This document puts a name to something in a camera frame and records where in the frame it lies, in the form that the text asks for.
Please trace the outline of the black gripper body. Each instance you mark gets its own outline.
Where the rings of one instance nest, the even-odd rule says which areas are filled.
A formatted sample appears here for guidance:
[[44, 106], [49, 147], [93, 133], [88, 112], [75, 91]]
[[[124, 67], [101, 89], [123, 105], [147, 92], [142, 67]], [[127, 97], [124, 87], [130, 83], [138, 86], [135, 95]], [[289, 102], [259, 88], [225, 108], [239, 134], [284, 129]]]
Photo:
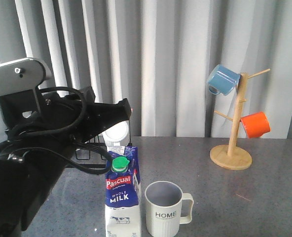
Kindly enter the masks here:
[[95, 102], [89, 87], [38, 87], [0, 96], [7, 140], [0, 148], [3, 168], [64, 168], [73, 162], [69, 149], [107, 152], [88, 141], [119, 122], [127, 121], [127, 99], [116, 104]]

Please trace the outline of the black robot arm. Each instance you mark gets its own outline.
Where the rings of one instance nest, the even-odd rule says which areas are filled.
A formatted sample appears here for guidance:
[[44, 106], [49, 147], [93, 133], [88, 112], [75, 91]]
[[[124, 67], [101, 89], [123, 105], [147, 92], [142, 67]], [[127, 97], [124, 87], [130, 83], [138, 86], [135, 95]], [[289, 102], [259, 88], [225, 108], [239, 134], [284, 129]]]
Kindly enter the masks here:
[[0, 237], [25, 231], [67, 166], [94, 175], [110, 165], [86, 167], [72, 160], [76, 150], [107, 151], [91, 139], [131, 116], [127, 99], [95, 102], [90, 87], [31, 89], [0, 96], [6, 140], [0, 142]]

